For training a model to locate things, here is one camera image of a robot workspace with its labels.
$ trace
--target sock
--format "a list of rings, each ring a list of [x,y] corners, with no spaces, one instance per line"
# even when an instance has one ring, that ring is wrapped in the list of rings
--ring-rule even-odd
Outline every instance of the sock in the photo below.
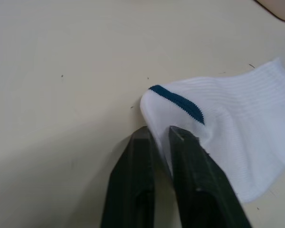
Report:
[[[285,70],[280,60],[225,78],[151,87],[141,111],[171,169],[168,128],[199,138],[241,202],[264,193],[285,169]]]

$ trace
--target sock cuff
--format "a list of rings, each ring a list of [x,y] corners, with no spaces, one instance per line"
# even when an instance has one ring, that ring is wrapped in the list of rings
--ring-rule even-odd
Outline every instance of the sock cuff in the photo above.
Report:
[[[227,109],[237,116],[258,114],[285,103],[285,69],[280,59],[234,77],[199,77],[163,85],[194,102],[202,112]]]

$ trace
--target white sock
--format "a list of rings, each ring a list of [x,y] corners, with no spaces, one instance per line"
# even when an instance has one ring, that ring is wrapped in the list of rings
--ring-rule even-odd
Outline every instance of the white sock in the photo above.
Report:
[[[170,169],[174,125],[199,138],[242,202],[264,193],[285,168],[285,70],[278,59],[235,77],[153,86],[141,111]]]

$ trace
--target table surface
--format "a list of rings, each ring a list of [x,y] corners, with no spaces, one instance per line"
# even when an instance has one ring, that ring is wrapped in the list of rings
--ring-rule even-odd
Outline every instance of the table surface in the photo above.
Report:
[[[98,227],[150,86],[279,55],[285,22],[253,0],[0,0],[0,227]],[[158,175],[157,227],[180,227]],[[243,206],[285,227],[285,172]]]

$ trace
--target white table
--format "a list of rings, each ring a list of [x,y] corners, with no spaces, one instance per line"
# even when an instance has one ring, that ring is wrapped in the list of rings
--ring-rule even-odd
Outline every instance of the white table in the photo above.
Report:
[[[252,0],[0,0],[0,228],[98,227],[148,87],[280,53],[285,23]],[[178,227],[159,192],[156,224]],[[285,227],[285,173],[244,209]]]

